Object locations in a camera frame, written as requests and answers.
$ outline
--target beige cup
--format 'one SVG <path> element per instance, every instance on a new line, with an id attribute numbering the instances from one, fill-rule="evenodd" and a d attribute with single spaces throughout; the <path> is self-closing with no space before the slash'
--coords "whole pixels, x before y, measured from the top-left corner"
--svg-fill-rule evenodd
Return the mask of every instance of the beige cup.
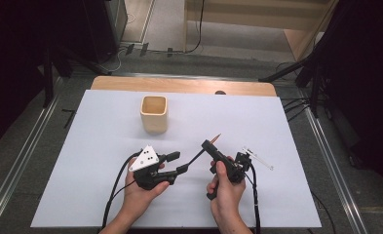
<path id="1" fill-rule="evenodd" d="M 161 96 L 146 96 L 140 106 L 143 128 L 150 134 L 164 133 L 168 128 L 168 101 Z"/>

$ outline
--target table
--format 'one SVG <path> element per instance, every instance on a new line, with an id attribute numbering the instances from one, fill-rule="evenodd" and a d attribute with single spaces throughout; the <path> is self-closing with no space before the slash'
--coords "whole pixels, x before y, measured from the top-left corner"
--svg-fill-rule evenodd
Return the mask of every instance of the table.
<path id="1" fill-rule="evenodd" d="M 208 95 L 218 90 L 227 95 Z M 169 129 L 150 136 L 142 129 L 138 110 L 143 96 L 157 92 L 169 100 Z M 257 180 L 262 181 L 258 191 L 263 227 L 321 226 L 286 116 L 271 84 L 146 77 L 95 78 L 81 101 L 32 226 L 100 226 L 115 176 L 139 147 L 149 142 L 157 153 L 180 151 L 177 162 L 166 164 L 169 171 L 187 163 L 206 138 L 217 134 L 222 135 L 215 145 L 223 153 L 234 154 L 247 143 L 275 166 L 270 171 L 253 162 Z M 216 227 L 205 191 L 212 178 L 210 160 L 207 155 L 200 157 L 134 227 Z M 251 192 L 248 186 L 240 204 L 249 227 L 255 225 Z M 118 212 L 121 199 L 113 202 L 110 218 Z"/>
<path id="2" fill-rule="evenodd" d="M 325 31 L 338 0 L 207 0 L 203 21 L 282 28 L 296 60 L 303 59 L 319 32 Z M 199 21 L 202 0 L 186 0 L 187 21 Z"/>

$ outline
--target gray floor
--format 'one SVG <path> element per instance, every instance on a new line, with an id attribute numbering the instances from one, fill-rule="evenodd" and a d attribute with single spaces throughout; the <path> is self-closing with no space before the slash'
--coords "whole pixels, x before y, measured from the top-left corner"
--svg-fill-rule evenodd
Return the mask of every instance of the gray floor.
<path id="1" fill-rule="evenodd" d="M 161 0 L 157 0 L 156 6 L 161 2 Z M 285 39 L 282 38 L 282 35 L 279 36 L 277 41 L 279 46 L 277 46 L 278 50 L 276 51 L 289 53 L 287 44 L 283 43 Z M 227 51 L 233 51 L 231 44 L 225 43 L 224 47 L 228 47 Z M 174 55 L 172 58 L 168 58 L 164 54 L 149 52 L 144 57 L 139 55 L 139 51 L 134 51 L 128 56 L 122 53 L 119 56 L 122 65 L 112 75 L 150 73 L 178 76 L 212 76 L 216 78 L 222 77 L 222 79 L 226 80 L 255 82 L 258 78 L 267 77 L 275 73 L 276 70 L 289 65 L 289 63 L 280 64 L 280 62 L 292 61 L 287 60 L 286 57 L 274 59 L 270 56 L 258 58 L 249 56 L 249 58 L 244 58 L 245 51 L 239 49 L 234 51 L 233 57 L 228 57 L 228 54 L 220 55 L 217 52 L 221 52 L 221 50 L 212 51 L 212 54 L 204 56 Z M 118 58 L 113 58 L 103 66 L 112 69 L 116 68 L 118 64 Z M 95 229 L 83 228 L 30 228 L 30 222 L 37 209 L 39 198 L 45 189 L 69 129 L 64 128 L 69 113 L 63 112 L 62 109 L 77 109 L 83 93 L 90 88 L 96 77 L 85 67 L 75 65 L 74 69 L 75 71 L 70 78 L 63 78 L 64 84 L 57 100 L 57 106 L 31 154 L 31 158 L 7 207 L 0 217 L 0 233 L 96 233 Z M 299 98 L 299 90 L 294 86 L 293 82 L 295 77 L 295 73 L 291 73 L 273 83 L 279 97 Z M 42 104 L 43 92 L 27 106 L 0 141 L 0 187 L 39 117 Z M 300 109 L 301 107 L 294 109 L 287 114 L 287 117 L 291 117 Z M 374 171 L 357 170 L 350 166 L 347 148 L 342 144 L 335 126 L 326 118 L 321 105 L 318 110 L 319 120 L 323 125 L 326 138 L 361 210 L 368 232 L 383 233 L 383 177 Z M 333 218 L 337 233 L 353 233 L 306 113 L 299 114 L 289 122 L 289 125 L 311 190 L 327 207 Z M 316 207 L 323 227 L 314 229 L 313 232 L 333 233 L 327 213 L 322 208 L 322 205 L 316 202 Z M 149 232 L 136 230 L 133 233 Z M 152 232 L 172 233 L 172 231 L 167 230 L 153 230 Z M 198 231 L 177 230 L 176 233 L 198 233 Z M 308 231 L 304 229 L 265 229 L 263 233 L 308 233 Z"/>

